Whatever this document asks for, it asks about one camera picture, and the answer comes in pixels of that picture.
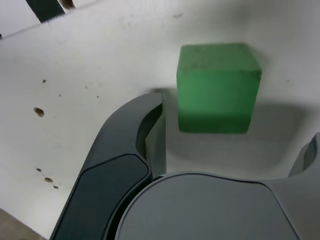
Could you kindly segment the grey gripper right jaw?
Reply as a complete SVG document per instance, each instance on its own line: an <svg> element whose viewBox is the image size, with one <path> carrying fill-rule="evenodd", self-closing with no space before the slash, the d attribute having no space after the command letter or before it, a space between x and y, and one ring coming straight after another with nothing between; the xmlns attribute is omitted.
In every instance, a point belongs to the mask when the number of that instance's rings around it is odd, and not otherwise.
<svg viewBox="0 0 320 240"><path fill-rule="evenodd" d="M320 136L305 169L287 178L241 180L204 172L166 174L125 210L117 240L317 240Z"/></svg>

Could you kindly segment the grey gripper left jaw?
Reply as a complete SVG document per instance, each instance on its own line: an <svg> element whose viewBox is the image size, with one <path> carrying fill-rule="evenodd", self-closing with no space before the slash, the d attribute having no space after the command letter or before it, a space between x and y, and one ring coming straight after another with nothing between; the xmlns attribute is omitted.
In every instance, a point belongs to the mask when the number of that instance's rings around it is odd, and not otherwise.
<svg viewBox="0 0 320 240"><path fill-rule="evenodd" d="M167 171L160 93L138 96L98 132L51 234L53 240L112 240L132 199Z"/></svg>

